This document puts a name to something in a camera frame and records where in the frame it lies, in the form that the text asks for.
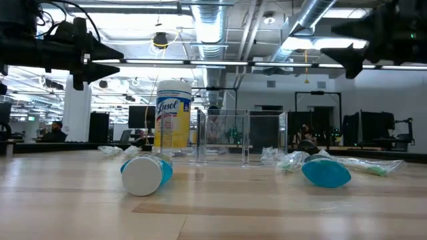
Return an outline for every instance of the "white column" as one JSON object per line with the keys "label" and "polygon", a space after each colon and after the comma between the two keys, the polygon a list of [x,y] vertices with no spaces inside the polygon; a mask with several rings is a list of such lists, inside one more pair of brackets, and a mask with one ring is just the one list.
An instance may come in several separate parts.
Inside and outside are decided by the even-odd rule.
{"label": "white column", "polygon": [[89,140],[92,90],[87,83],[83,86],[83,91],[75,90],[73,76],[68,76],[62,120],[62,131],[67,134],[66,141],[87,142]]}
{"label": "white column", "polygon": [[40,126],[40,114],[28,114],[27,122],[25,123],[25,139],[26,143],[35,142],[37,138],[37,130]]}

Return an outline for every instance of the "table surface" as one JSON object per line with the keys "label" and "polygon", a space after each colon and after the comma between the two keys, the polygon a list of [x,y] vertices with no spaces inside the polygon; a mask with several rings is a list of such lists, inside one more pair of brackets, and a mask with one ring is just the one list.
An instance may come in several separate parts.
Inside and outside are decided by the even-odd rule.
{"label": "table surface", "polygon": [[352,171],[339,189],[262,167],[175,164],[148,197],[128,195],[126,159],[98,151],[0,158],[0,239],[426,239],[427,165]]}

